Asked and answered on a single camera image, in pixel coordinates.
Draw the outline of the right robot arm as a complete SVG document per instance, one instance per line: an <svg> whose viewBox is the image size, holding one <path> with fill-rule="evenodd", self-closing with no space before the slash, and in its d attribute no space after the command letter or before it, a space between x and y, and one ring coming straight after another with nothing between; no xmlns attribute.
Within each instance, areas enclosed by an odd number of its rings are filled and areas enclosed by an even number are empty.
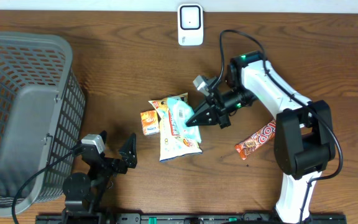
<svg viewBox="0 0 358 224"><path fill-rule="evenodd" d="M273 150L283 172L280 198L275 206L281 223L311 222L309 204L315 183L329 161L343 153L333 132L328 104L299 94L272 68L264 53L249 52L231 59L221 93L218 78L198 76L193 84L204 101L186 122L190 126L230 126L230 113L259 100L275 120Z"/></svg>

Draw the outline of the small orange snack box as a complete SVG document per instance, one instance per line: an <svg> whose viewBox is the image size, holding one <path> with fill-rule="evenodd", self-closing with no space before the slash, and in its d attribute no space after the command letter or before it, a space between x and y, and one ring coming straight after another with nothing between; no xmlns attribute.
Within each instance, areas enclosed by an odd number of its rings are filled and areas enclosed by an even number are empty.
<svg viewBox="0 0 358 224"><path fill-rule="evenodd" d="M141 112L140 117L145 136L159 133L158 116L155 110Z"/></svg>

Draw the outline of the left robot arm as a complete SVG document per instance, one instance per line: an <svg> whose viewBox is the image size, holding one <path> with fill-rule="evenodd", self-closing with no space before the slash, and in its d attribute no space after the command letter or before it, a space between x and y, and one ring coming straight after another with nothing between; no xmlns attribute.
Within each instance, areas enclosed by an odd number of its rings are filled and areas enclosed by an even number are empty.
<svg viewBox="0 0 358 224"><path fill-rule="evenodd" d="M64 180L62 223L114 223L114 216L100 203L105 191L112 187L111 178L136 167L136 134L132 133L121 146L119 159L105 155L106 137L106 131L88 134L74 146L74 156L81 156L89 171L72 173Z"/></svg>

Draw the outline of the large yellow snack bag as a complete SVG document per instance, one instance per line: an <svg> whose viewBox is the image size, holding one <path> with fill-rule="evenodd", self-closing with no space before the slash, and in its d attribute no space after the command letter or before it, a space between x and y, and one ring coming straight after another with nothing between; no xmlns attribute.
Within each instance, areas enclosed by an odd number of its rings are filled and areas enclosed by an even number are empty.
<svg viewBox="0 0 358 224"><path fill-rule="evenodd" d="M187 93L149 101L160 118L160 161L163 162L188 154L201 154L200 143L179 135L170 109L167 106L168 98L178 98L188 104Z"/></svg>

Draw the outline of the red Top chocolate bar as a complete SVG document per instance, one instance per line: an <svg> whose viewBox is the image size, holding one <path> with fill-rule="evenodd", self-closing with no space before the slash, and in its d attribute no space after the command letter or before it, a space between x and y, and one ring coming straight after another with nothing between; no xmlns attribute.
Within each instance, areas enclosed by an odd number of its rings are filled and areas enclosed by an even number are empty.
<svg viewBox="0 0 358 224"><path fill-rule="evenodd" d="M234 147L241 159L246 160L249 155L273 139L275 136L275 129L276 121L273 119L253 135L236 144Z"/></svg>

